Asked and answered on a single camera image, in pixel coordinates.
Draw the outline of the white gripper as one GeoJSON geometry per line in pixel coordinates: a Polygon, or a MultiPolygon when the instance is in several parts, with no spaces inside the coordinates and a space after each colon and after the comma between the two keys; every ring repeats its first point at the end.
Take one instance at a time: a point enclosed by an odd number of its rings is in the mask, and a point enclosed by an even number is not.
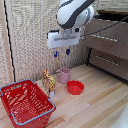
{"type": "MultiPolygon", "coordinates": [[[[80,29],[72,28],[61,32],[60,30],[51,30],[47,33],[47,46],[54,48],[54,57],[58,57],[57,47],[71,46],[79,43],[80,29]]],[[[70,55],[71,47],[66,49],[66,55],[70,55]]]]}

